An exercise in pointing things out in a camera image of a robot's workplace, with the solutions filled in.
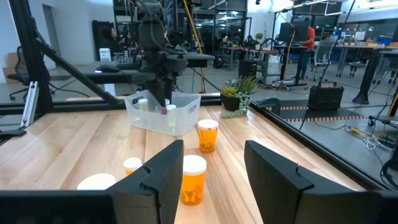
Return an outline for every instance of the white lid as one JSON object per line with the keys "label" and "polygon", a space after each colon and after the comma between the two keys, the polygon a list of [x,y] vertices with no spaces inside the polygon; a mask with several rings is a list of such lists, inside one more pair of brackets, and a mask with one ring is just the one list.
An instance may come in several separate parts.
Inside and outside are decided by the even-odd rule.
{"label": "white lid", "polygon": [[142,166],[140,158],[132,157],[123,162],[124,168],[131,171],[136,171]]}
{"label": "white lid", "polygon": [[166,106],[167,110],[174,110],[175,108],[177,108],[175,105],[167,105]]}
{"label": "white lid", "polygon": [[140,99],[140,100],[138,100],[138,103],[148,103],[148,100],[147,99]]}
{"label": "white lid", "polygon": [[95,174],[87,177],[77,186],[78,190],[105,190],[116,183],[111,174]]}
{"label": "white lid", "polygon": [[199,175],[206,171],[207,162],[204,158],[196,155],[184,156],[182,173],[184,175]]}
{"label": "white lid", "polygon": [[198,128],[200,129],[216,129],[218,127],[218,122],[212,119],[203,119],[198,122]]}

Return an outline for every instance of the concrete floor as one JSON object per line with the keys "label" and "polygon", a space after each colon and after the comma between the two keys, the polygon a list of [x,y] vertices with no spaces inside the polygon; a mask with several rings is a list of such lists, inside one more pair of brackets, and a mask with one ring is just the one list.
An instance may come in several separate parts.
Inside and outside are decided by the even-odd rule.
{"label": "concrete floor", "polygon": [[[392,95],[396,90],[396,86],[393,84],[388,84],[388,79],[385,78],[380,85],[372,84],[371,90],[374,91],[369,96],[369,105],[358,105],[352,103],[353,98],[358,94],[359,87],[361,85],[364,68],[360,68],[357,71],[357,74],[354,78],[349,77],[349,67],[346,66],[345,73],[342,77],[335,77],[336,73],[336,64],[337,62],[333,62],[333,64],[329,67],[325,78],[331,82],[338,82],[339,85],[345,88],[343,94],[343,100],[341,102],[341,107],[348,108],[349,110],[355,110],[356,113],[369,116],[369,115],[376,115],[384,106],[387,99],[390,101],[392,100]],[[296,64],[289,64],[287,78],[292,77],[295,75],[295,70],[297,68]],[[270,63],[269,74],[278,73],[279,66],[278,64]],[[51,76],[57,75],[69,75],[66,71],[57,68],[50,71]],[[308,94],[310,93],[309,88],[313,85],[316,85],[317,82],[313,82],[312,72],[310,69],[307,71],[307,75],[310,78],[307,78],[305,82],[308,83],[308,89],[305,90],[303,86],[297,86],[290,88],[290,91],[285,90],[265,90],[262,88],[256,87],[258,90],[257,93],[253,94],[251,98],[253,100],[263,100],[264,98],[268,97],[276,97],[280,100],[307,100]],[[322,74],[322,70],[319,69],[318,76]],[[238,68],[234,70],[224,70],[224,69],[215,69],[212,65],[209,64],[207,68],[205,68],[205,77],[212,82],[218,88],[221,88],[224,85],[224,81],[229,78],[238,78]],[[272,80],[278,79],[278,77],[269,77],[267,82],[271,82]],[[81,84],[80,82],[76,81],[73,77],[70,77],[68,80],[64,81],[51,81],[51,83],[58,87],[63,87],[66,90],[76,90],[86,93],[90,96],[95,96],[95,94],[87,89],[86,86]],[[179,88],[185,93],[198,93],[201,91],[200,85],[200,76],[195,75],[193,76],[193,71],[187,68],[181,77],[177,80],[177,85]],[[205,82],[206,92],[207,93],[216,93],[218,90],[207,82]],[[23,86],[19,83],[14,84],[0,84],[0,103],[21,103],[23,102],[22,96],[23,94],[16,95],[16,99],[11,101],[8,97],[13,91],[17,91],[22,89]],[[119,84],[116,85],[116,94],[117,95],[125,95],[132,93],[132,87],[127,84]],[[72,97],[84,97],[77,93],[70,93],[57,90],[56,93],[53,95],[53,101],[65,101],[67,98]],[[388,112],[389,106],[381,113],[382,115],[386,115]],[[7,129],[14,129],[16,128],[17,124],[20,123],[21,115],[13,115],[13,116],[4,116],[0,118],[0,129],[7,130]],[[290,123],[293,127],[299,128],[301,123]],[[319,125],[328,126],[331,128],[338,128],[341,125],[345,124],[345,121],[319,121]],[[372,132],[373,128],[368,126],[367,119],[360,119],[360,120],[349,120],[346,123],[347,125],[359,127],[360,129]],[[380,122],[376,123],[376,127],[374,128],[374,135],[378,136],[381,131],[383,130],[383,125]],[[320,144],[324,145],[325,147],[329,148],[331,151],[337,153],[343,159],[350,161],[350,163],[354,164],[356,167],[360,168],[361,170],[371,174],[374,178],[379,179],[379,171],[382,167],[381,162],[376,157],[375,153],[381,158],[381,161],[385,163],[391,156],[391,151],[383,150],[377,147],[375,150],[370,151],[366,149],[365,143],[357,139],[344,130],[330,130],[327,128],[319,127],[314,122],[307,122],[303,125],[301,130],[311,138],[318,141]],[[389,126],[386,127],[386,133],[396,133],[397,131]]]}

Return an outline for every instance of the metal frame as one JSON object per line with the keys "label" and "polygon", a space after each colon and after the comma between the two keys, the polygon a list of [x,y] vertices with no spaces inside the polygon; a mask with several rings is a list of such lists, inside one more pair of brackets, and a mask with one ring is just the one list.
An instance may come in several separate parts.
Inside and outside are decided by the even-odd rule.
{"label": "metal frame", "polygon": [[[40,46],[37,44],[35,37],[35,25],[30,17],[30,9],[27,0],[9,0],[12,15],[16,25],[17,33],[22,48],[24,49],[24,57],[27,62],[27,69],[31,79],[38,83],[39,95],[37,102],[37,117],[43,116],[46,113],[56,112],[72,112],[72,111],[95,111],[95,110],[123,110],[125,105],[122,101],[112,104],[109,101],[114,98],[108,98],[107,101],[66,101],[66,102],[52,102],[49,87],[45,77],[45,66],[40,54]],[[106,98],[103,91],[99,91],[101,97]],[[201,99],[202,106],[221,105],[219,96],[203,96]],[[326,159],[331,165],[338,170],[345,173],[349,178],[357,181],[365,189],[389,189],[388,186],[382,184],[381,181],[371,177],[367,173],[361,171],[358,167],[350,164],[346,159],[340,157],[325,146],[314,141],[309,136],[301,133],[298,129],[286,123],[282,118],[275,114],[257,107],[255,102],[251,102],[250,107],[256,110],[261,116],[269,119],[278,127],[282,128],[289,135],[307,146],[310,150],[317,153],[322,158]],[[0,105],[0,114],[16,114],[22,113],[22,104]]]}

